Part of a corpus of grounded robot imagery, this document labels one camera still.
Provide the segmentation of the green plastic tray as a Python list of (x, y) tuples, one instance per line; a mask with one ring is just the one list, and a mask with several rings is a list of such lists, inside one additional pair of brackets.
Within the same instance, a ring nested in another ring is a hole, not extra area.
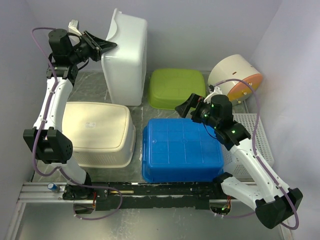
[(147, 99), (155, 109), (174, 110), (192, 93), (203, 97), (206, 95), (205, 79), (200, 71), (161, 68), (151, 74)]

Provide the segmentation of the blue plastic tub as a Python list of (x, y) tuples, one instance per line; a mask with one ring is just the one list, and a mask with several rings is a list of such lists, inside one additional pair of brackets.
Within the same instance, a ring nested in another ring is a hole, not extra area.
[(152, 118), (143, 129), (146, 182), (211, 182), (223, 172), (222, 146), (211, 127), (185, 118)]

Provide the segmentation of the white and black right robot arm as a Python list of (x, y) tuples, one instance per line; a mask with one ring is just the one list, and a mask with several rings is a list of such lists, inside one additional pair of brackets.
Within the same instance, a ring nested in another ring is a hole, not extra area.
[(214, 130), (215, 138), (239, 160), (254, 180), (251, 187), (230, 173), (214, 179), (212, 193), (218, 199), (226, 195), (238, 199), (254, 210), (259, 221), (268, 229), (282, 225), (289, 217), (295, 217), (295, 230), (299, 226), (297, 209), (303, 199), (299, 188), (290, 188), (269, 166), (255, 146), (255, 140), (247, 129), (234, 120), (232, 103), (225, 95), (218, 94), (205, 102), (195, 93), (175, 107), (180, 117), (191, 114), (194, 123)]

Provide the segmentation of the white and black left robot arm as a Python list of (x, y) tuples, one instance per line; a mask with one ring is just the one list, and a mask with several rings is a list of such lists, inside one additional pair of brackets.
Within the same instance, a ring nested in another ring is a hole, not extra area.
[(104, 53), (118, 45), (87, 31), (48, 30), (51, 53), (46, 57), (46, 93), (41, 111), (33, 127), (24, 130), (23, 139), (32, 152), (32, 166), (38, 175), (49, 177), (59, 171), (67, 181), (62, 198), (86, 200), (93, 195), (94, 186), (89, 173), (73, 157), (72, 141), (63, 134), (64, 111), (80, 70), (78, 64), (99, 62)]

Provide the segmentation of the large white plastic tub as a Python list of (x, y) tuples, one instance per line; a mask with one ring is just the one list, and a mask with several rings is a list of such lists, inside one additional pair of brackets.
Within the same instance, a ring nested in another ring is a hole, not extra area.
[(106, 85), (113, 104), (139, 106), (147, 71), (145, 19), (114, 10), (106, 40), (116, 48), (101, 56)]

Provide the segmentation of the white perforated plastic basket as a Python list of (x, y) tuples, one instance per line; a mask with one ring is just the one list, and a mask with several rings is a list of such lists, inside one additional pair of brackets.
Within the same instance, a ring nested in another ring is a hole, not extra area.
[[(252, 134), (255, 128), (255, 123), (257, 120), (257, 115), (255, 113), (235, 113), (234, 120), (238, 123), (242, 124), (247, 131)], [(274, 158), (272, 155), (272, 151), (265, 134), (265, 130), (261, 120), (259, 119), (257, 130), (255, 134), (255, 146), (259, 153), (264, 157), (266, 162), (273, 167), (274, 165)], [(243, 166), (243, 164), (235, 158), (227, 149), (222, 145), (221, 146), (223, 159), (224, 159), (224, 172), (232, 174), (239, 180), (250, 180), (252, 177)]]

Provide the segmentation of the cream perforated laundry basket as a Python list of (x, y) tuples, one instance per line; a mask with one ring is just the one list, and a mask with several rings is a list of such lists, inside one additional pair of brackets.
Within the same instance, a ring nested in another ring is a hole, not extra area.
[(136, 127), (124, 105), (67, 102), (62, 132), (73, 144), (73, 156), (85, 168), (124, 168), (132, 160)]

